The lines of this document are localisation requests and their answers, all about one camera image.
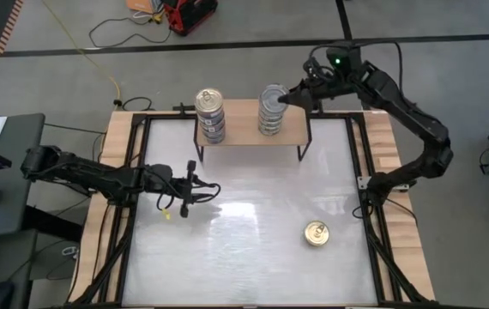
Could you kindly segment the gold-lid Wild Planet can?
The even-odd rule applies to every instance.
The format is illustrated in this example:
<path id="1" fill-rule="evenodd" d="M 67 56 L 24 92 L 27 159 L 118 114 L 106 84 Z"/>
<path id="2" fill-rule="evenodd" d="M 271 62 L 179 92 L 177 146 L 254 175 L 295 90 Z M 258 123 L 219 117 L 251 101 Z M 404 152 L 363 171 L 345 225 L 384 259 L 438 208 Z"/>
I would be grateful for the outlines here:
<path id="1" fill-rule="evenodd" d="M 209 114 L 197 114 L 198 120 L 207 126 L 215 126 L 224 120 L 225 113 L 224 112 L 215 112 Z"/>
<path id="2" fill-rule="evenodd" d="M 205 138 L 208 144 L 217 144 L 225 139 L 226 132 L 225 130 L 218 130 L 214 132 L 203 130 L 202 136 Z"/>
<path id="3" fill-rule="evenodd" d="M 199 122 L 199 126 L 202 129 L 202 132 L 205 135 L 208 136 L 213 136 L 213 135 L 219 135 L 225 130 L 225 121 L 222 120 L 217 124 L 205 124 L 203 122 Z"/>
<path id="4" fill-rule="evenodd" d="M 217 117 L 223 109 L 223 95 L 215 88 L 200 90 L 195 96 L 196 111 L 205 118 Z"/>
<path id="5" fill-rule="evenodd" d="M 329 228 L 321 221 L 311 221 L 305 226 L 304 236 L 309 245 L 322 246 L 329 241 Z"/>

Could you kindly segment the wooden shelf black metal legs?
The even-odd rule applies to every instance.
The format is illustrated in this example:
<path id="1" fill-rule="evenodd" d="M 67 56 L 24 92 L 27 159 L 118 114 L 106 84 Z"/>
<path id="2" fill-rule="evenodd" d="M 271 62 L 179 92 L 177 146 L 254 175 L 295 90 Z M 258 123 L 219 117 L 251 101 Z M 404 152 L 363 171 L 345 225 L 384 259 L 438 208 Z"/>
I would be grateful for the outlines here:
<path id="1" fill-rule="evenodd" d="M 309 116 L 302 108 L 289 106 L 283 115 L 280 131 L 273 136 L 263 135 L 258 126 L 258 99 L 225 100 L 224 112 L 226 135 L 217 146 L 296 146 L 301 161 L 311 141 Z M 196 121 L 194 144 L 199 161 L 203 160 L 204 149 L 215 147 L 208 143 Z"/>

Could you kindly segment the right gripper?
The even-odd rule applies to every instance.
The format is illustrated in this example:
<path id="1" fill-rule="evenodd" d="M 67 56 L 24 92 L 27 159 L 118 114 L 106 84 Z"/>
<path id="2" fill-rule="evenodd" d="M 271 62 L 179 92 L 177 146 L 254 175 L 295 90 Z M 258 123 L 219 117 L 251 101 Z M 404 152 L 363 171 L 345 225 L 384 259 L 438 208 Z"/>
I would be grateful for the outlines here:
<path id="1" fill-rule="evenodd" d="M 306 77 L 304 83 L 304 88 L 297 87 L 288 94 L 280 96 L 277 101 L 289 106 L 311 108 L 312 101 L 333 100 L 336 97 L 354 93 L 351 85 L 335 78 L 326 81 L 318 76 Z"/>

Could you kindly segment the black desk base bar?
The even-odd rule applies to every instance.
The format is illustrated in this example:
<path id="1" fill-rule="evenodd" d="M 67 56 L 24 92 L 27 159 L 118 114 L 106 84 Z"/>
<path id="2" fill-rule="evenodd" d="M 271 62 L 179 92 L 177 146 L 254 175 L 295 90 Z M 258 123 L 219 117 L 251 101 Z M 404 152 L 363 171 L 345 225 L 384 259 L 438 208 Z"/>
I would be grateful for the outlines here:
<path id="1" fill-rule="evenodd" d="M 21 223 L 22 230 L 36 230 L 72 242 L 80 242 L 83 226 L 57 215 L 27 206 Z"/>

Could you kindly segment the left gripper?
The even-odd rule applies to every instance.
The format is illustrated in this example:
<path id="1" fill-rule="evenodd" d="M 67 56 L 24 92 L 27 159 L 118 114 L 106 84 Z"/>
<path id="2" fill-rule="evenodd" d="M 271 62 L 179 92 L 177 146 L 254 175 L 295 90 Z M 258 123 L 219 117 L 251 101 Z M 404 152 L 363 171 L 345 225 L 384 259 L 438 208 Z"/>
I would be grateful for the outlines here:
<path id="1" fill-rule="evenodd" d="M 216 195 L 211 195 L 211 194 L 196 194 L 193 196 L 192 194 L 192 189 L 193 189 L 193 183 L 197 185 L 198 187 L 212 187 L 212 183 L 207 183 L 201 179 L 198 178 L 197 175 L 195 175 L 195 170 L 196 170 L 196 162 L 195 161 L 188 161 L 186 171 L 187 174 L 184 178 L 179 178 L 175 179 L 175 185 L 174 188 L 176 189 L 176 192 L 178 193 L 179 199 L 182 200 L 182 204 L 180 206 L 180 211 L 179 214 L 183 218 L 187 218 L 189 216 L 189 206 L 194 204 L 194 203 L 206 203 L 214 198 L 216 198 Z"/>

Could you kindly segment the orange box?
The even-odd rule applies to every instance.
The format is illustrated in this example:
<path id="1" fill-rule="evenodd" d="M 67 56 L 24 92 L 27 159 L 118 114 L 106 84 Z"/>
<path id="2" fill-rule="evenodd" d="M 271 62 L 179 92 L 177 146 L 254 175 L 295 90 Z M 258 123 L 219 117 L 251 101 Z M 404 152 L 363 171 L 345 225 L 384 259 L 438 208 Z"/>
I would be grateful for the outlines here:
<path id="1" fill-rule="evenodd" d="M 161 0 L 125 0 L 129 9 L 147 14 L 159 13 L 163 10 Z"/>

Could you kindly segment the grey desk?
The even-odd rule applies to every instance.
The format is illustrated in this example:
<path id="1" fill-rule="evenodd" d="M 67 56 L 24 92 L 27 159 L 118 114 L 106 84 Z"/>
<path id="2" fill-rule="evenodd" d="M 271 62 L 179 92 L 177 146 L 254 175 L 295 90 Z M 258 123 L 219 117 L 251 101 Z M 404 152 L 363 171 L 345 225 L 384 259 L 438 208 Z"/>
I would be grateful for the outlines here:
<path id="1" fill-rule="evenodd" d="M 0 134 L 0 155 L 12 162 L 0 170 L 0 235 L 21 230 L 31 186 L 22 176 L 21 163 L 27 150 L 39 145 L 44 123 L 42 113 L 11 116 Z"/>

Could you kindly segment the black metal table frame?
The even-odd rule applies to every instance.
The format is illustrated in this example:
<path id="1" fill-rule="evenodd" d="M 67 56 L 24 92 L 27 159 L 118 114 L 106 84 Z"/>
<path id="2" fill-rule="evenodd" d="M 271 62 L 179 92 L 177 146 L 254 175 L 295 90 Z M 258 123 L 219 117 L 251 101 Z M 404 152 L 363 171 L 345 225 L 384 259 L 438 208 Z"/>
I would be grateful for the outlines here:
<path id="1" fill-rule="evenodd" d="M 401 165 L 395 143 L 395 135 L 389 121 L 389 115 L 383 111 L 325 111 L 308 115 L 310 124 L 322 119 L 343 119 L 350 122 L 353 132 L 351 144 L 355 146 L 359 157 L 359 170 L 362 173 L 390 172 Z M 137 155 L 145 136 L 147 121 L 165 120 L 173 123 L 177 120 L 192 120 L 193 112 L 125 112 L 115 111 L 106 129 L 106 137 L 101 146 L 100 160 L 108 165 L 125 163 Z M 215 146 L 206 147 L 207 151 L 230 149 L 251 150 L 253 148 L 272 150 L 296 146 Z M 376 213 L 373 226 L 378 235 L 384 236 L 384 244 L 389 245 L 395 262 L 407 279 L 417 290 L 428 298 L 434 292 L 426 260 L 420 241 L 420 234 L 410 219 L 397 209 L 412 209 L 410 197 L 406 192 L 395 191 L 390 194 L 385 208 Z M 92 283 L 100 268 L 106 262 L 106 256 L 114 244 L 123 235 L 130 220 L 127 210 L 118 211 L 107 205 L 106 199 L 95 195 L 91 199 L 88 217 L 81 238 L 81 256 L 75 267 L 72 286 L 68 297 L 76 300 Z"/>

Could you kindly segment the red black equipment box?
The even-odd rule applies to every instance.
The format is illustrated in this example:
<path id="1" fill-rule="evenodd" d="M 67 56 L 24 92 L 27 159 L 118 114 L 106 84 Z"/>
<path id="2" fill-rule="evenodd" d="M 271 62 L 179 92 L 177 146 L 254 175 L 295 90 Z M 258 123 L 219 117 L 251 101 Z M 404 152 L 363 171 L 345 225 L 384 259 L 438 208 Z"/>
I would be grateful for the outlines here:
<path id="1" fill-rule="evenodd" d="M 169 29 L 180 36 L 186 36 L 193 31 L 218 7 L 218 0 L 161 0 L 161 2 Z"/>

